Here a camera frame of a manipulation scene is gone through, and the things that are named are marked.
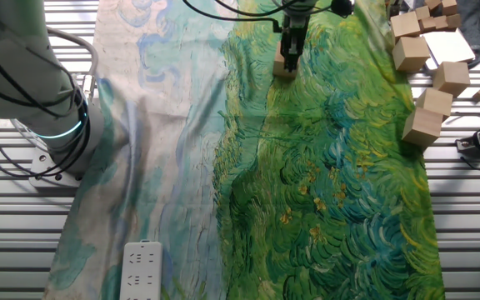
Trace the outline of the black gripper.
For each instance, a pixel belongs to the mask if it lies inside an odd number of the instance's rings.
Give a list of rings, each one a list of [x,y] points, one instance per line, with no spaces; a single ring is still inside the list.
[[[303,54],[309,21],[309,15],[284,13],[280,54],[283,66],[290,73],[295,72],[298,68],[299,58]]]

